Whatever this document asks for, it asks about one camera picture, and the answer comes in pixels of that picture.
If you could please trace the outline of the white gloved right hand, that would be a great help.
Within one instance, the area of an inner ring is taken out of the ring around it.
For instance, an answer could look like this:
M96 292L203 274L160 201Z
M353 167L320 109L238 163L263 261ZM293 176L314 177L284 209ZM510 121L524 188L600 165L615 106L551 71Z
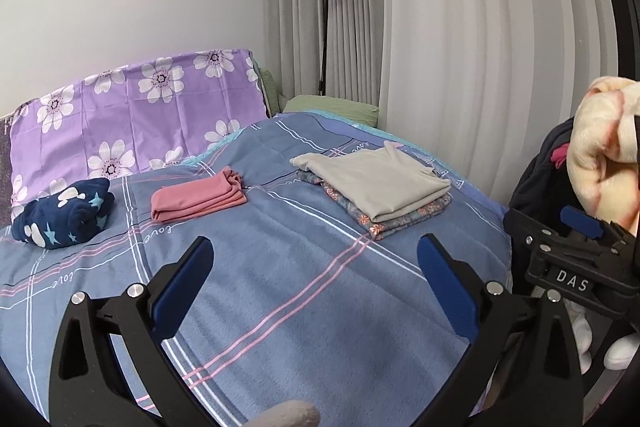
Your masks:
M592 357L606 347L603 365L610 371L626 371L639 348L639 334L624 336L614 333L613 326L605 317L585 307L565 300L565 308L573 327L580 370L585 374L590 369Z

